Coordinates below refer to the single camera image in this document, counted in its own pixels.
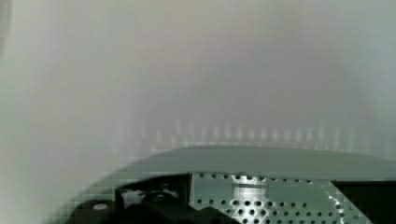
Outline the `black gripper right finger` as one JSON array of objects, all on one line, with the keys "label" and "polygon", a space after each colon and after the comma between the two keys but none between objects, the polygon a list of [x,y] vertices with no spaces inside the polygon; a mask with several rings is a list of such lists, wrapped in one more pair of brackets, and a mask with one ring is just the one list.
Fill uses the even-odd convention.
[{"label": "black gripper right finger", "polygon": [[394,180],[332,183],[374,224],[396,224]]}]

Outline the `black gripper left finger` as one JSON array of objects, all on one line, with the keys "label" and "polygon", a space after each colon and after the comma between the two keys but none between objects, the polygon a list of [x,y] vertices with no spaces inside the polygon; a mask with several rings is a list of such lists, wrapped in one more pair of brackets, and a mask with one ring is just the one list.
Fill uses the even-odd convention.
[{"label": "black gripper left finger", "polygon": [[191,206],[192,175],[165,175],[123,185],[113,200],[81,203],[66,224],[240,224],[220,210]]}]

